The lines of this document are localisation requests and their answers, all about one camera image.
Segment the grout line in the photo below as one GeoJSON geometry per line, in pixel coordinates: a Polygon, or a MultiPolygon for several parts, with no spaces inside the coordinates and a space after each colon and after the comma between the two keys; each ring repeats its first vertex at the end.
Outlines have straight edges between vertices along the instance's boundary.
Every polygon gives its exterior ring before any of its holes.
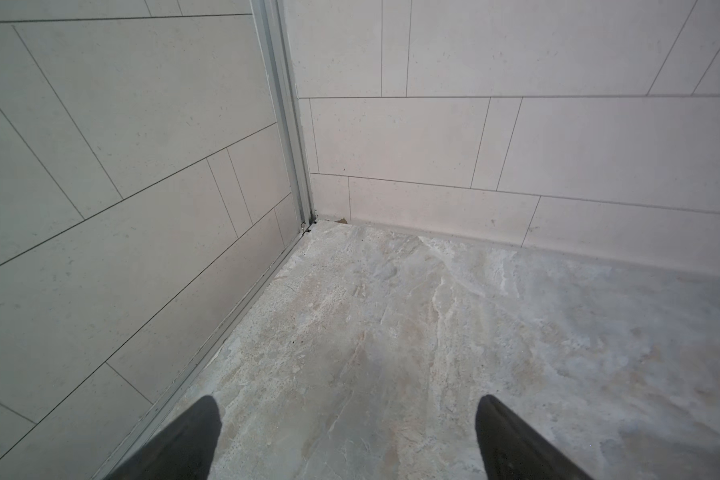
{"type": "Polygon", "coordinates": [[[408,12],[408,61],[405,65],[405,98],[407,97],[408,72],[411,71],[411,30],[413,30],[413,0],[411,0],[411,9],[408,12]]]}
{"type": "Polygon", "coordinates": [[[717,54],[718,54],[718,53],[720,53],[720,48],[718,48],[718,49],[717,49],[717,52],[715,52],[715,56],[712,57],[712,60],[711,60],[710,64],[706,66],[706,70],[704,71],[704,73],[702,74],[701,78],[699,79],[699,83],[697,83],[696,86],[693,88],[693,92],[691,93],[691,95],[693,95],[694,97],[700,97],[700,96],[701,96],[701,95],[696,95],[696,89],[699,87],[699,85],[701,85],[701,80],[703,80],[704,77],[706,76],[706,72],[709,72],[709,71],[710,71],[710,67],[711,67],[712,64],[715,62],[715,58],[717,58],[717,54]]]}
{"type": "Polygon", "coordinates": [[[34,58],[34,55],[32,54],[32,51],[28,49],[28,45],[26,44],[26,42],[24,42],[23,38],[21,38],[21,34],[19,34],[19,31],[16,29],[16,26],[15,26],[15,25],[11,25],[11,26],[13,27],[13,31],[16,33],[16,35],[18,35],[18,38],[19,38],[19,40],[21,41],[21,43],[23,44],[24,48],[25,48],[26,51],[28,52],[28,56],[29,56],[29,57],[32,57],[32,60],[34,61],[34,65],[37,66],[37,69],[39,70],[39,73],[42,74],[42,77],[45,79],[45,82],[47,82],[47,83],[48,83],[48,86],[50,87],[50,89],[53,90],[53,93],[56,95],[56,98],[58,99],[58,102],[61,104],[62,107],[64,107],[64,111],[66,111],[66,114],[68,115],[69,120],[72,121],[72,123],[74,124],[75,128],[76,128],[77,131],[79,132],[80,137],[82,137],[82,139],[85,140],[85,144],[88,145],[88,148],[90,149],[90,153],[93,154],[93,157],[94,157],[94,158],[96,159],[96,161],[98,162],[98,165],[101,167],[102,170],[104,170],[104,173],[106,174],[106,178],[109,178],[109,181],[112,182],[112,186],[115,187],[115,191],[117,192],[117,195],[119,195],[119,197],[122,198],[122,194],[120,193],[119,188],[117,188],[117,185],[115,185],[115,182],[114,182],[114,180],[112,180],[112,177],[109,176],[109,172],[106,171],[106,169],[104,168],[104,164],[102,164],[102,163],[101,163],[101,160],[98,159],[98,155],[96,155],[96,151],[93,150],[93,147],[90,146],[90,142],[88,142],[88,139],[85,138],[85,135],[84,135],[84,134],[82,134],[82,130],[79,129],[79,126],[77,126],[77,122],[74,120],[74,118],[72,118],[72,114],[69,113],[69,110],[68,110],[68,108],[66,107],[66,105],[64,104],[63,100],[61,100],[61,97],[58,96],[58,93],[56,92],[56,89],[53,87],[53,85],[52,85],[52,84],[50,83],[50,81],[48,80],[48,76],[45,75],[45,72],[42,70],[42,67],[39,66],[39,63],[38,63],[37,59],[34,58]]]}
{"type": "Polygon", "coordinates": [[[226,216],[229,217],[229,223],[231,224],[231,229],[235,231],[235,236],[240,237],[237,235],[237,229],[235,228],[235,222],[231,221],[231,215],[229,214],[229,208],[226,207],[226,202],[224,201],[224,195],[221,194],[221,188],[219,188],[219,182],[215,179],[215,174],[213,173],[213,168],[211,167],[211,161],[207,158],[205,161],[208,163],[208,169],[211,170],[211,177],[213,177],[213,183],[216,184],[216,190],[219,191],[219,197],[221,197],[221,203],[224,205],[224,210],[226,210],[226,216]]]}
{"type": "Polygon", "coordinates": [[[591,198],[580,198],[580,197],[561,197],[559,195],[548,195],[548,194],[531,194],[528,192],[510,192],[508,190],[484,190],[482,188],[469,188],[469,187],[455,187],[453,185],[440,185],[440,184],[425,184],[423,182],[410,182],[405,180],[390,180],[388,178],[373,178],[373,177],[357,177],[354,175],[338,175],[338,174],[319,174],[327,175],[329,177],[345,177],[345,178],[360,178],[363,180],[377,180],[382,182],[398,182],[401,184],[411,185],[424,185],[427,187],[443,187],[443,188],[456,188],[459,190],[474,190],[476,192],[493,192],[497,194],[510,194],[510,195],[527,195],[530,197],[547,197],[547,198],[559,198],[561,200],[578,200],[582,202],[592,202],[595,204],[612,204],[612,205],[624,205],[624,206],[643,206],[645,208],[658,208],[662,210],[676,210],[680,212],[691,212],[693,214],[710,214],[720,215],[720,212],[714,210],[698,210],[694,208],[683,208],[681,206],[661,206],[661,205],[648,205],[648,204],[631,204],[627,202],[617,202],[614,200],[592,200],[591,198]]]}
{"type": "MultiPolygon", "coordinates": [[[[201,162],[202,160],[197,160],[197,161],[194,162],[193,164],[197,164],[197,163],[201,162]]],[[[284,200],[285,198],[287,198],[288,195],[285,195],[285,197],[283,197],[283,198],[280,200],[280,202],[281,202],[282,200],[284,200]]],[[[271,212],[271,211],[274,210],[274,209],[275,209],[275,207],[272,206],[272,207],[269,209],[269,211],[268,211],[266,214],[264,214],[264,216],[262,216],[262,217],[259,219],[258,222],[256,222],[256,224],[258,224],[261,220],[263,220],[264,217],[267,216],[267,215],[269,215],[269,212],[271,212]]],[[[199,274],[197,274],[197,276],[195,276],[192,280],[190,280],[189,283],[187,283],[178,293],[176,293],[175,295],[173,295],[173,297],[172,297],[170,300],[168,300],[168,302],[165,303],[165,304],[162,306],[162,308],[160,308],[160,310],[157,310],[157,312],[156,312],[154,315],[152,315],[151,317],[149,317],[149,320],[147,320],[143,325],[141,325],[141,326],[138,328],[138,330],[136,330],[136,331],[133,333],[133,335],[131,335],[130,337],[128,337],[128,339],[127,339],[126,341],[124,341],[124,342],[122,343],[122,345],[120,345],[120,347],[119,347],[117,350],[115,350],[115,352],[114,352],[112,355],[110,355],[109,357],[107,357],[107,359],[104,360],[103,363],[101,363],[101,365],[99,365],[98,367],[96,367],[95,369],[93,369],[93,371],[90,372],[90,373],[88,374],[88,376],[86,376],[85,379],[83,379],[79,384],[77,384],[77,386],[76,386],[71,392],[69,392],[68,395],[66,395],[64,398],[62,398],[62,400],[61,400],[60,402],[58,402],[55,407],[51,408],[51,409],[50,409],[50,412],[48,412],[44,417],[40,418],[40,419],[39,419],[39,422],[35,423],[34,427],[32,427],[23,437],[20,437],[19,440],[18,440],[16,443],[14,443],[13,446],[10,447],[7,452],[3,453],[2,456],[0,456],[0,460],[2,460],[2,457],[8,455],[8,453],[10,453],[10,451],[13,450],[13,449],[20,443],[20,441],[24,439],[24,437],[26,437],[29,433],[31,433],[32,430],[34,430],[34,428],[37,427],[37,426],[42,422],[42,420],[46,419],[51,413],[53,413],[53,412],[56,410],[56,408],[58,408],[58,406],[60,406],[62,403],[64,403],[64,401],[65,401],[67,398],[69,398],[69,396],[71,396],[83,383],[85,383],[86,380],[89,379],[91,375],[93,375],[93,373],[96,373],[96,371],[97,371],[98,369],[100,369],[101,367],[103,367],[105,363],[107,363],[109,360],[111,360],[112,357],[115,356],[115,354],[124,346],[125,343],[129,342],[138,332],[141,331],[141,329],[143,329],[149,322],[152,321],[152,319],[154,319],[160,312],[162,312],[163,309],[164,309],[166,306],[168,306],[168,304],[170,304],[170,302],[173,302],[173,300],[175,299],[175,297],[177,297],[177,296],[180,295],[184,290],[186,290],[186,287],[188,287],[189,285],[192,284],[192,282],[194,282],[195,280],[197,280],[197,277],[198,277],[198,276],[202,275],[203,272],[205,272],[208,268],[210,268],[210,266],[213,265],[213,263],[215,263],[216,260],[218,260],[219,258],[221,258],[221,255],[225,254],[225,253],[227,252],[227,250],[229,250],[229,249],[230,249],[234,244],[236,244],[239,240],[240,240],[240,239],[238,238],[238,239],[236,239],[234,242],[232,242],[231,245],[227,246],[227,247],[224,249],[224,251],[221,252],[221,254],[220,254],[219,256],[216,256],[210,264],[208,264],[204,269],[202,269],[202,271],[201,271],[199,274]]]]}
{"type": "Polygon", "coordinates": [[[519,247],[523,248],[523,245],[525,245],[525,237],[528,236],[528,232],[530,232],[530,225],[533,223],[533,218],[536,216],[536,210],[539,209],[539,204],[541,203],[541,197],[536,202],[536,208],[533,209],[533,215],[530,216],[530,222],[528,222],[528,228],[525,230],[525,235],[523,235],[523,241],[520,243],[519,247]]]}
{"type": "Polygon", "coordinates": [[[311,110],[311,98],[309,100],[309,119],[312,122],[312,141],[315,142],[315,161],[317,162],[317,173],[320,173],[320,154],[317,153],[317,132],[315,131],[315,114],[311,110]]]}
{"type": "Polygon", "coordinates": [[[44,23],[44,22],[99,22],[105,20],[149,20],[150,18],[200,18],[200,17],[244,17],[252,13],[222,13],[202,15],[162,15],[159,17],[108,17],[108,18],[40,18],[37,20],[0,20],[0,23],[44,23]]]}
{"type": "MultiPolygon", "coordinates": [[[[236,143],[238,143],[238,142],[241,142],[242,140],[250,137],[251,135],[256,135],[256,134],[257,134],[258,132],[260,132],[261,130],[265,130],[266,128],[269,128],[269,127],[271,127],[272,125],[274,125],[274,124],[276,124],[276,123],[277,123],[277,122],[274,122],[273,124],[267,125],[266,127],[262,128],[262,129],[260,129],[260,130],[256,130],[256,131],[253,132],[252,134],[247,135],[247,136],[245,136],[245,137],[243,137],[243,138],[241,138],[241,139],[239,139],[239,140],[236,140],[236,141],[235,141],[233,144],[231,144],[231,145],[234,145],[234,144],[236,144],[236,143]]],[[[179,170],[176,170],[175,172],[173,172],[172,174],[168,175],[167,177],[162,178],[162,179],[160,179],[160,180],[157,180],[157,181],[154,182],[153,184],[147,185],[146,187],[143,187],[141,190],[135,192],[134,194],[129,195],[128,197],[123,198],[122,200],[120,200],[120,201],[117,202],[116,204],[109,205],[109,206],[107,206],[104,210],[101,210],[100,212],[98,212],[98,213],[96,213],[96,214],[94,214],[94,215],[89,216],[88,218],[84,219],[83,221],[78,222],[78,223],[70,226],[69,228],[67,228],[67,229],[65,229],[65,230],[61,230],[61,231],[58,232],[57,234],[55,234],[55,235],[53,235],[53,236],[50,236],[49,238],[47,238],[47,239],[43,240],[42,242],[38,243],[37,245],[34,245],[34,246],[32,246],[32,247],[24,250],[24,251],[21,252],[20,254],[11,256],[8,260],[5,260],[4,262],[0,263],[0,266],[7,264],[9,261],[18,258],[19,256],[25,254],[26,252],[29,252],[29,251],[31,251],[31,250],[34,250],[34,249],[37,248],[38,246],[40,246],[40,245],[42,245],[42,244],[44,244],[44,243],[46,243],[46,242],[49,242],[50,240],[53,240],[53,239],[56,238],[58,235],[64,234],[65,232],[71,230],[71,229],[74,228],[75,226],[80,225],[80,224],[82,224],[82,223],[85,223],[86,221],[90,220],[90,219],[93,218],[94,216],[98,216],[98,215],[100,215],[100,214],[103,214],[106,210],[109,210],[110,208],[113,208],[114,206],[120,205],[122,202],[124,202],[124,201],[127,200],[128,198],[140,194],[141,192],[143,192],[144,190],[146,190],[146,189],[149,188],[149,187],[154,187],[156,184],[160,183],[161,181],[166,180],[166,179],[168,179],[168,178],[171,178],[173,175],[176,175],[177,173],[181,172],[182,170],[186,170],[187,168],[190,168],[190,167],[192,167],[193,165],[196,165],[196,164],[200,163],[202,160],[210,157],[210,156],[213,155],[213,154],[217,154],[219,151],[215,151],[215,152],[213,152],[212,154],[208,155],[207,157],[203,157],[203,158],[201,158],[200,160],[197,160],[197,161],[192,162],[191,164],[187,165],[186,167],[183,167],[183,168],[181,168],[181,169],[179,169],[179,170]]]]}
{"type": "Polygon", "coordinates": [[[141,393],[141,390],[135,388],[135,387],[133,386],[133,384],[132,384],[128,379],[124,378],[124,376],[122,376],[122,373],[118,372],[117,369],[115,369],[115,367],[109,365],[109,360],[108,360],[108,359],[107,359],[104,363],[106,364],[107,367],[109,367],[110,369],[112,369],[112,371],[115,372],[115,373],[117,374],[117,376],[119,376],[119,378],[123,379],[125,383],[127,383],[128,385],[130,385],[132,389],[134,389],[136,392],[138,392],[138,394],[139,394],[140,396],[144,397],[144,400],[146,400],[147,402],[149,402],[149,405],[154,405],[154,402],[153,402],[152,400],[146,398],[146,395],[144,395],[143,393],[141,393]]]}
{"type": "Polygon", "coordinates": [[[480,133],[480,143],[477,144],[477,158],[474,159],[474,168],[472,169],[472,181],[469,182],[469,187],[474,184],[474,172],[477,171],[477,162],[480,161],[480,149],[483,147],[483,136],[485,135],[485,125],[488,123],[488,112],[490,111],[490,99],[488,99],[488,108],[485,109],[485,120],[483,120],[483,131],[480,133]]]}
{"type": "Polygon", "coordinates": [[[659,71],[656,72],[656,76],[653,78],[653,82],[651,82],[650,87],[648,87],[648,91],[646,92],[646,97],[650,95],[650,91],[653,89],[653,85],[656,83],[656,80],[659,79],[659,75],[661,74],[661,71],[664,68],[664,64],[667,60],[670,59],[670,55],[672,54],[672,50],[675,48],[675,43],[677,43],[677,39],[680,38],[680,35],[682,34],[682,31],[685,29],[686,24],[688,23],[688,20],[691,18],[691,15],[693,14],[693,10],[696,8],[696,4],[699,3],[699,0],[696,0],[693,3],[693,6],[691,7],[691,11],[688,12],[688,16],[686,17],[686,20],[682,23],[682,26],[680,27],[680,31],[677,32],[677,36],[675,37],[675,41],[672,42],[672,46],[670,47],[670,50],[666,53],[666,56],[664,57],[664,62],[661,63],[661,66],[659,67],[659,71]]]}
{"type": "Polygon", "coordinates": [[[237,170],[235,170],[235,162],[231,161],[231,154],[229,153],[229,147],[227,147],[226,150],[226,156],[229,157],[229,163],[231,164],[231,171],[235,174],[235,180],[237,180],[237,187],[240,189],[240,196],[242,197],[242,204],[245,206],[245,211],[248,212],[248,218],[251,221],[251,226],[253,226],[253,216],[251,216],[251,210],[248,208],[248,201],[245,200],[245,195],[242,193],[242,185],[240,185],[240,179],[237,176],[237,170]]]}
{"type": "Polygon", "coordinates": [[[496,191],[499,190],[499,184],[501,184],[501,175],[503,174],[503,168],[504,165],[507,164],[507,157],[509,157],[509,148],[512,146],[512,137],[514,137],[514,129],[517,127],[517,120],[519,119],[519,111],[523,108],[523,99],[521,98],[519,100],[519,105],[517,106],[517,115],[514,117],[514,125],[512,125],[512,133],[509,135],[509,143],[507,144],[507,151],[504,152],[504,161],[501,164],[501,171],[499,172],[499,181],[496,182],[496,191]]]}
{"type": "Polygon", "coordinates": [[[48,171],[48,168],[45,166],[45,164],[42,162],[42,160],[39,159],[39,157],[37,156],[37,154],[34,153],[34,150],[33,150],[31,147],[29,147],[29,144],[26,142],[26,139],[24,139],[23,135],[21,135],[21,133],[20,133],[20,132],[18,131],[18,129],[16,128],[16,126],[13,125],[13,122],[10,121],[10,119],[8,118],[8,116],[5,115],[5,112],[2,111],[1,108],[0,108],[0,113],[1,113],[2,116],[5,118],[5,120],[7,120],[8,124],[12,127],[13,131],[16,132],[16,134],[19,136],[19,138],[20,138],[21,141],[24,143],[24,145],[26,145],[26,148],[28,148],[28,150],[29,150],[30,152],[32,152],[32,155],[34,155],[34,158],[37,159],[37,161],[39,162],[39,164],[42,166],[42,168],[43,168],[43,169],[45,170],[45,172],[48,174],[48,176],[50,177],[50,180],[53,180],[53,183],[56,184],[56,186],[58,187],[59,190],[61,190],[61,193],[64,194],[64,197],[66,197],[66,199],[68,200],[68,202],[72,205],[72,208],[75,209],[75,211],[77,212],[77,215],[79,215],[80,218],[82,218],[82,221],[85,221],[85,215],[82,215],[82,214],[80,213],[80,211],[77,209],[77,206],[74,204],[74,202],[72,202],[72,199],[69,198],[69,196],[66,194],[66,192],[64,191],[64,189],[61,188],[61,185],[59,185],[58,182],[56,181],[56,179],[50,174],[50,171],[48,171]]]}
{"type": "Polygon", "coordinates": [[[16,415],[18,415],[19,417],[23,418],[24,420],[27,420],[28,422],[31,422],[33,425],[37,425],[37,423],[36,423],[34,420],[30,419],[29,417],[26,417],[26,416],[21,415],[21,414],[18,413],[16,410],[13,410],[12,408],[8,407],[7,405],[5,405],[5,404],[2,403],[2,402],[0,402],[0,407],[4,408],[5,410],[9,410],[10,412],[15,413],[16,415]]]}

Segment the floor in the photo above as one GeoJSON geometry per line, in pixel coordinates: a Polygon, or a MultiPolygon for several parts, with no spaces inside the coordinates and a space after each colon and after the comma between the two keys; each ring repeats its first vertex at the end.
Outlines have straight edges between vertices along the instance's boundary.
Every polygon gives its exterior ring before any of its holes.
{"type": "Polygon", "coordinates": [[[485,478],[497,395],[599,480],[720,480],[720,280],[321,221],[172,415],[211,478],[485,478]]]}

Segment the gray marble floor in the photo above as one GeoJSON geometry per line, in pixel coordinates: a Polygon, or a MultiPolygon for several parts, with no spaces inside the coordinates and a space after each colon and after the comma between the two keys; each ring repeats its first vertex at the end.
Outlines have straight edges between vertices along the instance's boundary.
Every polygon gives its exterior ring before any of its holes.
{"type": "Polygon", "coordinates": [[[600,480],[720,480],[720,281],[319,222],[174,412],[212,478],[485,478],[497,395],[600,480]]]}

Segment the tiled wall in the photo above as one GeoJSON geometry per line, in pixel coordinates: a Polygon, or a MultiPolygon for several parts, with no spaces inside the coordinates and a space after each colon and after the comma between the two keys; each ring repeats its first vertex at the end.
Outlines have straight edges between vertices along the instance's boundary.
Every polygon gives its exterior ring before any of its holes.
{"type": "Polygon", "coordinates": [[[90,478],[299,233],[250,11],[0,0],[0,478],[90,478]]]}
{"type": "Polygon", "coordinates": [[[286,0],[317,214],[720,275],[720,0],[286,0]]]}

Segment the wall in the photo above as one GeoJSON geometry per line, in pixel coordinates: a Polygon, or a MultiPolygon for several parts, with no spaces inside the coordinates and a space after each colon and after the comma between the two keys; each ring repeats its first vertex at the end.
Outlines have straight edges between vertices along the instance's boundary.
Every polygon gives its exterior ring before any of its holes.
{"type": "Polygon", "coordinates": [[[316,210],[720,275],[720,0],[286,0],[316,210]]]}
{"type": "Polygon", "coordinates": [[[179,1],[0,0],[0,478],[90,478],[299,233],[250,5],[179,1]]]}

